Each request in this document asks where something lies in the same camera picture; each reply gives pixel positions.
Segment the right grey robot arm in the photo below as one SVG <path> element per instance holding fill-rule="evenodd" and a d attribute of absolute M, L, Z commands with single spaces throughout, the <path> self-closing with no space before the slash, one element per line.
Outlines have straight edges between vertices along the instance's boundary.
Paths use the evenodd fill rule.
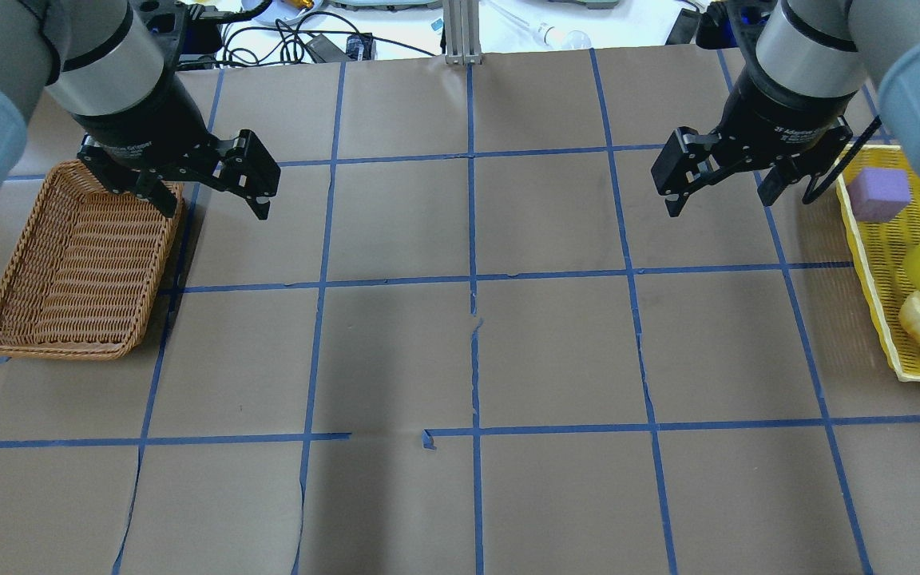
<path fill-rule="evenodd" d="M 744 69 L 715 128 L 672 131 L 651 168 L 668 214 L 737 173 L 763 170 L 763 206 L 808 179 L 817 200 L 841 171 L 854 132 L 844 113 L 869 81 L 884 126 L 920 176 L 920 1 L 712 1 L 695 43 L 736 47 Z"/>

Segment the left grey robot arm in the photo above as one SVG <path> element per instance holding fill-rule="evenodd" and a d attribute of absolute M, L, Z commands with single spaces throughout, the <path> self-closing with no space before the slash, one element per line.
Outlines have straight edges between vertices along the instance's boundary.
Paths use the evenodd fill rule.
<path fill-rule="evenodd" d="M 269 216 L 280 169 L 255 132 L 208 130 L 176 68 L 218 47 L 218 25 L 252 18 L 183 1 L 0 1 L 0 187 L 49 94 L 85 131 L 95 185 L 176 214 L 169 182 L 196 182 Z"/>

